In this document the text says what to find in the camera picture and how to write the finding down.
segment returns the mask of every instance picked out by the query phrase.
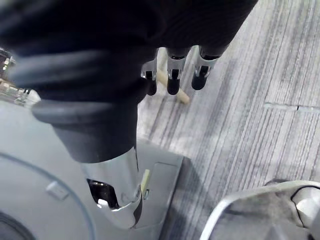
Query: gray panel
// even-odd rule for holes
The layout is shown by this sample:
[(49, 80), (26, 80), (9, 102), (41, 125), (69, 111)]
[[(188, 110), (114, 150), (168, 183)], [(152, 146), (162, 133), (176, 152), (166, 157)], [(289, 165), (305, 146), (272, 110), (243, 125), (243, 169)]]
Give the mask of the gray panel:
[[(121, 230), (101, 213), (90, 195), (80, 164), (71, 159), (49, 124), (36, 121), (28, 109), (4, 101), (0, 101), (0, 123), (0, 211), (17, 218), (36, 238), (159, 238), (182, 156), (138, 141), (139, 178), (145, 169), (151, 171), (149, 198), (143, 203), (143, 226), (138, 224), (129, 231)], [(5, 160), (8, 157), (4, 158), (7, 155), (3, 153), (17, 159)]]

